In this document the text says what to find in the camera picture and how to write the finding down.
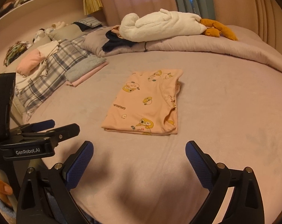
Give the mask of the left hand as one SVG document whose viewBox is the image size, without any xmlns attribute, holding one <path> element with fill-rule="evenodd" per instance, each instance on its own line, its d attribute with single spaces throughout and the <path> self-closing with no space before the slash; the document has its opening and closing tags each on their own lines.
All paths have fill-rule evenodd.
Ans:
<svg viewBox="0 0 282 224">
<path fill-rule="evenodd" d="M 11 201 L 8 199 L 12 194 L 11 186 L 0 179 L 0 200 L 8 207 L 12 207 Z"/>
</svg>

